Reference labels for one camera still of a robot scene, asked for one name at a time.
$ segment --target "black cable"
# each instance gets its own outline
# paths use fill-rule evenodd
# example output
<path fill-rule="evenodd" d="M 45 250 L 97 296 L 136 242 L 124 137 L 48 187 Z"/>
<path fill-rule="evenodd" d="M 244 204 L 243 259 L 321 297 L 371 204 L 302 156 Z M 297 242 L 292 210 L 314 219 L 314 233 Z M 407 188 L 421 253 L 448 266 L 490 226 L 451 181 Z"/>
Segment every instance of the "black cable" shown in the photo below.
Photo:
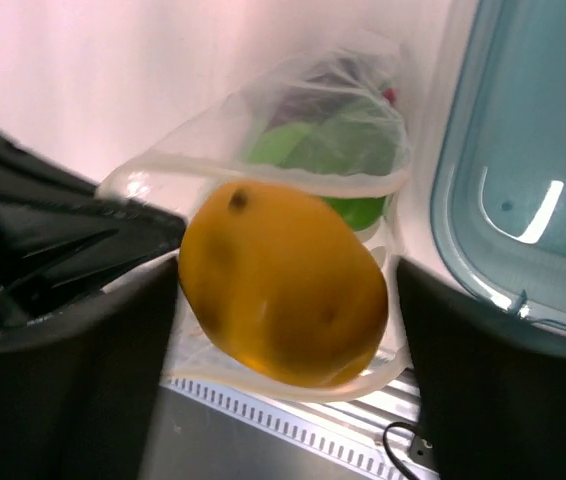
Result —
<path fill-rule="evenodd" d="M 521 316 L 521 310 L 525 305 L 527 305 L 527 291 L 525 289 L 521 290 L 521 294 L 519 297 L 514 301 L 512 306 L 507 310 L 507 313 L 511 315 L 516 315 L 517 317 Z"/>
<path fill-rule="evenodd" d="M 412 470 L 407 468 L 405 466 L 405 464 L 392 451 L 392 448 L 390 447 L 390 442 L 387 439 L 387 434 L 390 433 L 390 430 L 392 430 L 394 428 L 401 428 L 403 430 L 407 430 L 408 432 L 413 433 L 414 435 L 418 436 L 417 428 L 416 428 L 415 425 L 412 425 L 411 423 L 392 422 L 387 427 L 385 427 L 385 430 L 383 430 L 382 440 L 383 440 L 383 448 L 385 449 L 385 453 L 387 453 L 387 456 L 390 458 L 392 465 L 394 465 L 396 467 L 396 469 L 399 472 L 401 472 L 401 474 L 405 478 L 407 478 L 407 480 L 420 480 L 419 477 L 417 477 L 414 474 L 414 472 L 412 472 Z"/>

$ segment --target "yellow mango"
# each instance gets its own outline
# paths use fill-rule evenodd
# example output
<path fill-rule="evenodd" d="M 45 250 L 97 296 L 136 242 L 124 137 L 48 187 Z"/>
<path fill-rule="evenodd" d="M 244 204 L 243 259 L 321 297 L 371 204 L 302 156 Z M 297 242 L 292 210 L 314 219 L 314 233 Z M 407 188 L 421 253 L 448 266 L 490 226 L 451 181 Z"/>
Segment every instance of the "yellow mango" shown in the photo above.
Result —
<path fill-rule="evenodd" d="M 179 272 L 210 341 L 289 385 L 351 380 L 385 331 L 374 258 L 336 211 L 293 188 L 242 180 L 212 192 L 185 232 Z"/>

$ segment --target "green fruit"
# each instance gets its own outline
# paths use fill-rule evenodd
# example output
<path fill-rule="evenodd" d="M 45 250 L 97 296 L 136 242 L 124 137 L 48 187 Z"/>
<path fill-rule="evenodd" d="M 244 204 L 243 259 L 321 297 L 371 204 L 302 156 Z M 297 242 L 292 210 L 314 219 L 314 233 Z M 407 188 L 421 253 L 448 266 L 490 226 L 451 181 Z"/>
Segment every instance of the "green fruit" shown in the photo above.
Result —
<path fill-rule="evenodd" d="M 263 133 L 247 155 L 247 163 L 282 166 L 290 153 L 314 129 L 309 123 L 294 122 Z"/>
<path fill-rule="evenodd" d="M 323 200 L 336 210 L 354 231 L 365 230 L 383 214 L 385 198 L 332 198 Z"/>
<path fill-rule="evenodd" d="M 375 122 L 376 113 L 375 105 L 364 99 L 352 102 L 321 125 L 293 122 L 273 128 L 257 139 L 246 161 L 280 168 L 302 168 L 314 173 L 347 174 L 352 159 L 360 159 L 363 151 L 371 162 L 367 169 L 363 166 L 364 171 L 384 174 L 386 169 L 391 170 L 391 162 L 387 165 L 383 158 L 393 158 L 396 143 Z M 326 145 L 326 139 L 332 144 Z M 323 200 L 355 231 L 372 226 L 383 214 L 385 203 L 384 197 L 324 197 Z"/>

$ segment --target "plastic mesh bag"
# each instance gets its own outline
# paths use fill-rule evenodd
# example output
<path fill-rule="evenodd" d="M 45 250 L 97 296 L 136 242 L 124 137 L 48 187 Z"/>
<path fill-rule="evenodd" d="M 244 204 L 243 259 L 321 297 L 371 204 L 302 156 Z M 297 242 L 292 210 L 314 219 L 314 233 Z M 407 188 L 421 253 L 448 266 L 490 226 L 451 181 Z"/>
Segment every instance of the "plastic mesh bag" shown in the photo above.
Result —
<path fill-rule="evenodd" d="M 294 56 L 121 168 L 249 176 L 321 195 L 337 209 L 342 199 L 376 199 L 380 209 L 407 179 L 403 118 L 392 105 L 398 72 L 393 48 Z"/>

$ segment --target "white refrigerator wall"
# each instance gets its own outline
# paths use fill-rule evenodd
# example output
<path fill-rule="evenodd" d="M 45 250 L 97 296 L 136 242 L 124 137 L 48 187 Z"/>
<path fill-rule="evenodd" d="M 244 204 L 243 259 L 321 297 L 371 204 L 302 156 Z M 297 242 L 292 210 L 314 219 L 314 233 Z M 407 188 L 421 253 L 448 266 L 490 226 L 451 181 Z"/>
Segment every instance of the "white refrigerator wall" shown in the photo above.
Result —
<path fill-rule="evenodd" d="M 462 1 L 1 0 L 0 129 L 100 180 L 287 55 L 366 29 L 408 54 L 414 130 Z"/>

